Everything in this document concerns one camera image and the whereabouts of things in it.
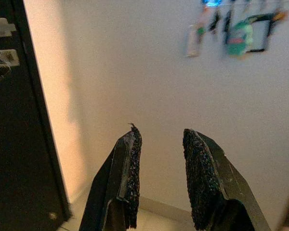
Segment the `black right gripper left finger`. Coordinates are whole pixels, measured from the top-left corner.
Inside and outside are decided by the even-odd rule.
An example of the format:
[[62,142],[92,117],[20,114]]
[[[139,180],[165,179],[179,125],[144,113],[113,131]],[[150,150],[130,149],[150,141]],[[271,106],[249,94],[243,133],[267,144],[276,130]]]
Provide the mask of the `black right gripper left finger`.
[[127,231],[137,227],[142,136],[132,124],[93,179],[79,231]]

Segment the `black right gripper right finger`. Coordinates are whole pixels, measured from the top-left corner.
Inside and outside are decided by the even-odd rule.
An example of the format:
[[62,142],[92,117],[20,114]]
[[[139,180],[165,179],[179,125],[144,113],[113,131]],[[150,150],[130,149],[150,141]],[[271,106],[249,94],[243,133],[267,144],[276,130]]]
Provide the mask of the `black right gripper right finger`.
[[196,231],[271,231],[247,181],[213,139],[186,128],[183,147]]

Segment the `teal plush keychain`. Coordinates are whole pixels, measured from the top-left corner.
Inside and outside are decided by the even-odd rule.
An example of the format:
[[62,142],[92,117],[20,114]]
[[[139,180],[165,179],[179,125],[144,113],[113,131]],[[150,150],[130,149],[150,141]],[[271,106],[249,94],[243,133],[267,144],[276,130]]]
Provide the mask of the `teal plush keychain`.
[[246,54],[253,43],[253,28],[248,19],[241,20],[231,27],[225,39],[226,53],[230,56]]

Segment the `blue key hook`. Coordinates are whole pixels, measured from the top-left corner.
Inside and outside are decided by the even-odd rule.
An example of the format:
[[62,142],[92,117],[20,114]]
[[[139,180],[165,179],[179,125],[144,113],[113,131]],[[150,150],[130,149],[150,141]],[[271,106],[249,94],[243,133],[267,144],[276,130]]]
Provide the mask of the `blue key hook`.
[[205,7],[219,7],[223,0],[201,0],[202,5]]

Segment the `black door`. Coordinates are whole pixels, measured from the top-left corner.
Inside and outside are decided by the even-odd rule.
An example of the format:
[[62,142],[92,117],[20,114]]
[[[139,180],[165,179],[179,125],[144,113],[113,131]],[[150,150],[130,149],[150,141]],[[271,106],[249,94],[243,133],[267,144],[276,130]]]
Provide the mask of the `black door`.
[[0,0],[0,231],[71,216],[23,0]]

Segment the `white key fob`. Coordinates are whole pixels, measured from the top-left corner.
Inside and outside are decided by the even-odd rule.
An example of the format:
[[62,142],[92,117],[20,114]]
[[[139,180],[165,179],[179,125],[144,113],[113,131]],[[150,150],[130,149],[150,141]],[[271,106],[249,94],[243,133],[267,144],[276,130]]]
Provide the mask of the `white key fob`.
[[197,44],[197,26],[190,25],[186,36],[186,56],[189,58],[199,56]]

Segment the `black square frame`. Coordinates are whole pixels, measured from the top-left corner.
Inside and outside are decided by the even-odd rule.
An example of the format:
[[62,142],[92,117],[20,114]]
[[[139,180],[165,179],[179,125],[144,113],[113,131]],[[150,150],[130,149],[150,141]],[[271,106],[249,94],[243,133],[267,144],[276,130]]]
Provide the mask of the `black square frame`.
[[252,26],[252,44],[248,52],[263,52],[267,50],[273,17],[273,13],[265,13],[246,18],[246,21]]

